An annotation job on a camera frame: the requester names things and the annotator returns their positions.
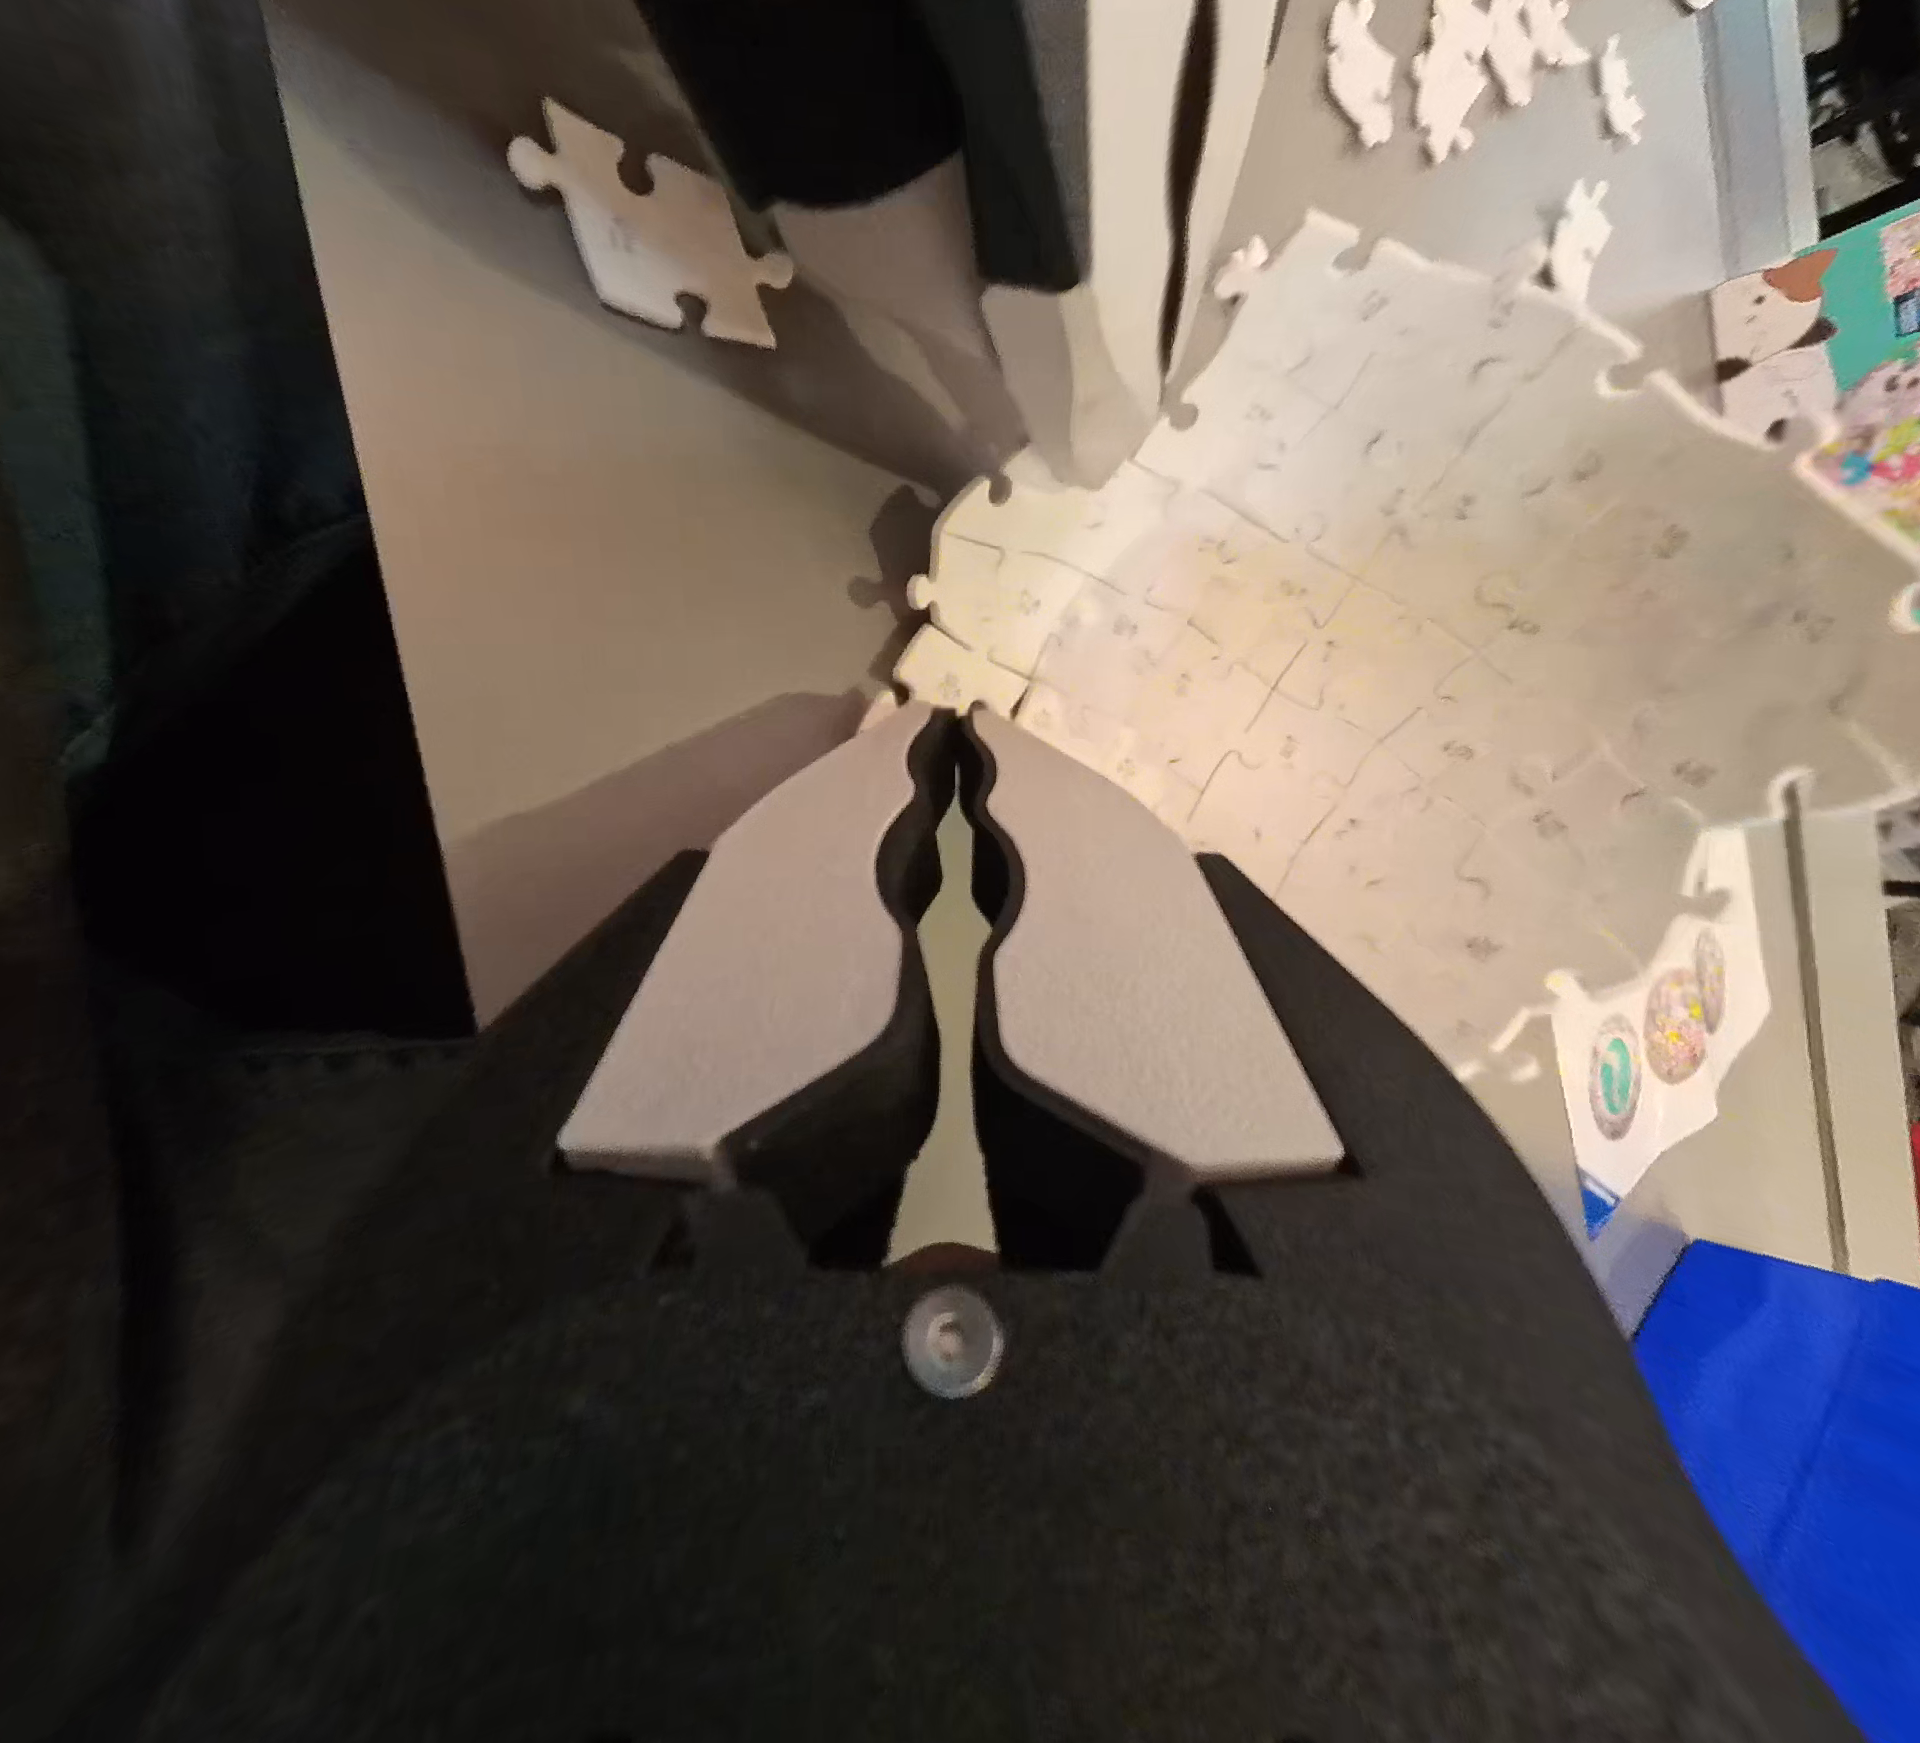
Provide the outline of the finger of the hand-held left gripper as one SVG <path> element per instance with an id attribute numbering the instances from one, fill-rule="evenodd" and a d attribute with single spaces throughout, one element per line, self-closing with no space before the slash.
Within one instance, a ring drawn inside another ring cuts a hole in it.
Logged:
<path id="1" fill-rule="evenodd" d="M 1172 264 L 1162 312 L 1162 376 L 1187 354 L 1224 242 L 1287 0 L 1195 0 L 1168 138 Z"/>
<path id="2" fill-rule="evenodd" d="M 1021 252 L 979 240 L 980 308 L 1028 448 L 1104 482 L 1151 432 L 1174 274 L 1172 152 L 1196 0 L 1016 0 L 1041 166 Z"/>

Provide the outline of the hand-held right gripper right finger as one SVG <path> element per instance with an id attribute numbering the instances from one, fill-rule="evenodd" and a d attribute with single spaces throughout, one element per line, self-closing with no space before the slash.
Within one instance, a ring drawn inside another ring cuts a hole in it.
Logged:
<path id="1" fill-rule="evenodd" d="M 1189 845 L 985 707 L 960 723 L 988 1067 L 1151 1177 L 1322 1177 L 1345 1147 Z"/>

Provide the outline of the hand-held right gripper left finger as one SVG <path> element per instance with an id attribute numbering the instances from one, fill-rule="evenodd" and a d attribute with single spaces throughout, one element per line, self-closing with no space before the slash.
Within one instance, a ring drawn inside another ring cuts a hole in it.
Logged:
<path id="1" fill-rule="evenodd" d="M 892 1187 L 940 1103 L 921 925 L 948 711 L 903 703 L 713 845 L 556 1149 L 714 1187 Z"/>

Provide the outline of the partly built puzzle ball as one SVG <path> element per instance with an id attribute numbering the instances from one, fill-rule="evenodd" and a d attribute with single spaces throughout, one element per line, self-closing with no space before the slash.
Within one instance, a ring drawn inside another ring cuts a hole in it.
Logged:
<path id="1" fill-rule="evenodd" d="M 1309 212 L 1103 488 L 940 514 L 894 685 L 1229 857 L 1446 1061 L 1628 981 L 1703 829 L 1916 787 L 1916 572 L 1639 348 Z"/>

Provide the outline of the white jigsaw puzzle piece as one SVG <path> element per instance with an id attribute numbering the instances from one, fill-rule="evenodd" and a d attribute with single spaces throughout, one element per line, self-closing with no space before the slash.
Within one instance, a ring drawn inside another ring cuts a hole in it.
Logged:
<path id="1" fill-rule="evenodd" d="M 682 332 L 688 304 L 701 336 L 757 350 L 779 340 L 762 294 L 787 290 L 795 264 L 755 252 L 713 176 L 653 154 L 646 188 L 624 176 L 627 146 L 556 100 L 543 100 L 544 136 L 518 134 L 507 168 L 533 196 L 558 198 L 589 286 L 604 308 Z"/>

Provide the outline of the printed puzzle instruction sheet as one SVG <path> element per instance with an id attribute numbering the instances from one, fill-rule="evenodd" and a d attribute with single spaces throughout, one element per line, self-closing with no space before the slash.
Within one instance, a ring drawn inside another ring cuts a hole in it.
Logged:
<path id="1" fill-rule="evenodd" d="M 1583 1227 L 1598 1235 L 1658 1157 L 1716 1117 L 1739 1051 L 1734 975 L 1720 927 L 1693 917 L 1635 981 L 1550 987 Z"/>

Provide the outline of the colourful puzzle ball box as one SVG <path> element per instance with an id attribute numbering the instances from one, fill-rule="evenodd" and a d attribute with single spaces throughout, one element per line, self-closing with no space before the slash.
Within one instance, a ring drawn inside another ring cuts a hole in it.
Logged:
<path id="1" fill-rule="evenodd" d="M 1826 418 L 1860 456 L 1919 412 L 1919 206 L 1860 222 L 1707 298 L 1718 412 L 1753 436 Z"/>

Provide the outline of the black office chair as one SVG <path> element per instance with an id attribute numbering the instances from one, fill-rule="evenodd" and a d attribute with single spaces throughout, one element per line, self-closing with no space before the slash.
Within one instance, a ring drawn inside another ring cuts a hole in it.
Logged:
<path id="1" fill-rule="evenodd" d="M 1805 60 L 1811 144 L 1866 132 L 1899 184 L 1916 176 L 1919 0 L 1837 0 L 1837 42 Z"/>

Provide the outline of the blue plastic bin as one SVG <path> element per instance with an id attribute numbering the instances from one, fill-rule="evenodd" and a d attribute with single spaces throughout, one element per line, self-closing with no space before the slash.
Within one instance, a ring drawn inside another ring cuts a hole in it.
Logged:
<path id="1" fill-rule="evenodd" d="M 1871 1739 L 1919 1737 L 1919 1291 L 1696 1241 L 1635 1341 L 1693 1487 Z"/>

